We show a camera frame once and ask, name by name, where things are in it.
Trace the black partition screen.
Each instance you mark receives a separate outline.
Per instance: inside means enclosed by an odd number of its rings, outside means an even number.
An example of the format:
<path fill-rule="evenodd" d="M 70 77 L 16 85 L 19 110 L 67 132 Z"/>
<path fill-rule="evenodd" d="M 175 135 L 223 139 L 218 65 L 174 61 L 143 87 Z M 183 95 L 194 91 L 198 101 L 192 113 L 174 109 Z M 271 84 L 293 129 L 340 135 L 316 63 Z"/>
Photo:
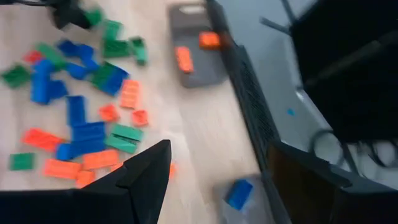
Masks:
<path fill-rule="evenodd" d="M 302 90 L 344 142 L 398 140 L 398 0 L 317 0 L 300 17 L 282 0 Z"/>

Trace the black aluminium table frame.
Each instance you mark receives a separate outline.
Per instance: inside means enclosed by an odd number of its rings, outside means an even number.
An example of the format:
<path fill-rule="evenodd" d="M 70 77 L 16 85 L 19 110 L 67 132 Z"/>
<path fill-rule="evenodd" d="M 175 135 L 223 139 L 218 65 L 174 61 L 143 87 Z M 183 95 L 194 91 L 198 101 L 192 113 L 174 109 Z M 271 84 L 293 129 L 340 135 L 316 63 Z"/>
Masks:
<path fill-rule="evenodd" d="M 221 58 L 234 88 L 239 107 L 244 118 L 248 136 L 257 159 L 264 190 L 267 194 L 275 224 L 292 224 L 278 191 L 267 169 L 266 152 L 269 144 L 279 141 L 264 94 L 259 85 L 248 53 L 243 45 L 238 45 L 229 33 L 226 14 L 217 0 L 206 0 L 211 24 L 221 35 L 224 47 Z"/>

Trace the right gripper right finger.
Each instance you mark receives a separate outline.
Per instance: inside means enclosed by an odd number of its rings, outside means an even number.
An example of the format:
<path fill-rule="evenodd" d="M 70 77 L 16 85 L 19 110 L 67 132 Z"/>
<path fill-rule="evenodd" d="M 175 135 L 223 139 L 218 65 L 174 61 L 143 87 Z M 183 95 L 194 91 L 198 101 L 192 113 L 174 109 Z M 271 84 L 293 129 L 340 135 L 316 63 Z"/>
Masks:
<path fill-rule="evenodd" d="M 398 190 L 282 142 L 267 165 L 293 224 L 398 224 Z"/>

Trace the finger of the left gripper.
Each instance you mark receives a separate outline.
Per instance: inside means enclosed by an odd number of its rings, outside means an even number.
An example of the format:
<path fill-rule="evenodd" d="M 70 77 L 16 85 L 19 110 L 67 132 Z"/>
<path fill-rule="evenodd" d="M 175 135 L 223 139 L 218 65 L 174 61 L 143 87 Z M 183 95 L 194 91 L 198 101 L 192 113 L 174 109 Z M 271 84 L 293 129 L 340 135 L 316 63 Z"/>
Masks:
<path fill-rule="evenodd" d="M 51 0 L 48 4 L 53 24 L 63 29 L 69 24 L 83 29 L 90 29 L 91 22 L 86 17 L 86 11 L 80 6 L 80 0 Z"/>

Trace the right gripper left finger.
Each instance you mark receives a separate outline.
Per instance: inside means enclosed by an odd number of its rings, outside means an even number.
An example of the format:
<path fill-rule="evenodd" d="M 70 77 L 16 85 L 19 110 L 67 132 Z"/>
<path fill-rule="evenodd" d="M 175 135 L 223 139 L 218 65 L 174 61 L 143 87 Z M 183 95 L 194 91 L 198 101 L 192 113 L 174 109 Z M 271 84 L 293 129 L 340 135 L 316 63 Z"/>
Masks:
<path fill-rule="evenodd" d="M 0 191 L 0 224 L 157 224 L 171 158 L 163 139 L 82 189 Z"/>

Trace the small orange duplo block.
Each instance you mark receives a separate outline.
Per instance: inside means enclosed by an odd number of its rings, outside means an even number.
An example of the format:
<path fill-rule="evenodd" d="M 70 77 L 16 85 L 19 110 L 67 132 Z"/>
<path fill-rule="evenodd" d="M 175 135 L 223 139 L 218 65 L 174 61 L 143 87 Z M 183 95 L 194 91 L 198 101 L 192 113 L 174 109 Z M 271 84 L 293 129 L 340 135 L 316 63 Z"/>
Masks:
<path fill-rule="evenodd" d="M 107 104 L 99 109 L 99 115 L 105 122 L 117 122 L 120 119 L 120 115 L 113 104 Z"/>
<path fill-rule="evenodd" d="M 131 114 L 132 124 L 136 127 L 143 127 L 149 124 L 146 110 L 134 110 Z"/>
<path fill-rule="evenodd" d="M 23 56 L 23 61 L 29 65 L 33 65 L 44 58 L 41 52 L 37 50 L 31 50 Z"/>

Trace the small blue duplo block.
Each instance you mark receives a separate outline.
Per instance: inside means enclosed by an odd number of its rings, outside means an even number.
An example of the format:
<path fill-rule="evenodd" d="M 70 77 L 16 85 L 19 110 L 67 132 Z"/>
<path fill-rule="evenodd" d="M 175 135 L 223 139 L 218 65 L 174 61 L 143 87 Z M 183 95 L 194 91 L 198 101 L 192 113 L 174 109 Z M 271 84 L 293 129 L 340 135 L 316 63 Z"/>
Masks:
<path fill-rule="evenodd" d="M 48 59 L 42 59 L 32 66 L 34 78 L 49 79 L 50 75 L 55 71 L 55 65 Z"/>
<path fill-rule="evenodd" d="M 51 100 L 59 99 L 68 95 L 66 85 L 62 80 L 52 80 L 49 87 L 49 96 Z"/>
<path fill-rule="evenodd" d="M 85 67 L 74 63 L 68 63 L 65 68 L 70 76 L 77 80 L 84 80 L 88 74 L 88 71 Z"/>
<path fill-rule="evenodd" d="M 91 46 L 85 44 L 78 45 L 78 56 L 89 72 L 95 71 L 99 68 L 99 65 L 94 59 L 94 48 Z"/>
<path fill-rule="evenodd" d="M 65 57 L 78 57 L 79 46 L 68 39 L 63 39 L 57 44 L 57 48 Z"/>

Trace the green duplo block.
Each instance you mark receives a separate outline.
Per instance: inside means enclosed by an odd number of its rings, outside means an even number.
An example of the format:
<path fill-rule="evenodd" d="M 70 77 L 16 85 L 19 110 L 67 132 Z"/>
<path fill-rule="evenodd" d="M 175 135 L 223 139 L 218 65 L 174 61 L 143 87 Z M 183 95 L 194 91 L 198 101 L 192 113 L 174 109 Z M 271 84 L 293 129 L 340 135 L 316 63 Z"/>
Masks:
<path fill-rule="evenodd" d="M 144 132 L 140 129 L 132 128 L 130 126 L 125 126 L 121 124 L 115 124 L 111 131 L 113 135 L 121 136 L 133 141 L 141 141 Z"/>
<path fill-rule="evenodd" d="M 123 25 L 118 21 L 106 20 L 104 23 L 103 39 L 116 40 L 123 28 Z"/>
<path fill-rule="evenodd" d="M 15 89 L 30 80 L 30 72 L 25 66 L 15 64 L 3 71 L 0 77 L 9 88 Z"/>
<path fill-rule="evenodd" d="M 94 7 L 85 11 L 85 17 L 88 19 L 90 27 L 97 26 L 103 20 L 103 10 L 100 7 Z"/>
<path fill-rule="evenodd" d="M 40 52 L 46 59 L 50 60 L 54 64 L 56 70 L 62 70 L 65 68 L 67 64 L 66 60 L 58 51 L 56 51 L 49 44 L 40 42 L 35 45 L 35 49 Z"/>
<path fill-rule="evenodd" d="M 115 65 L 104 62 L 95 70 L 91 76 L 91 83 L 97 88 L 102 89 L 102 86 L 107 82 L 109 76 L 114 72 Z"/>
<path fill-rule="evenodd" d="M 147 50 L 142 37 L 130 38 L 133 55 L 138 65 L 145 65 L 148 61 Z"/>
<path fill-rule="evenodd" d="M 134 154 L 137 149 L 136 143 L 130 141 L 129 139 L 126 139 L 123 137 L 118 137 L 115 135 L 109 135 L 105 139 L 105 144 L 109 147 L 113 147 L 115 149 L 118 149 L 120 151 L 129 153 L 129 154 Z"/>
<path fill-rule="evenodd" d="M 35 164 L 35 154 L 32 152 L 11 154 L 9 170 L 32 170 Z"/>
<path fill-rule="evenodd" d="M 104 58 L 121 58 L 132 55 L 128 41 L 105 39 L 103 41 L 103 57 Z"/>

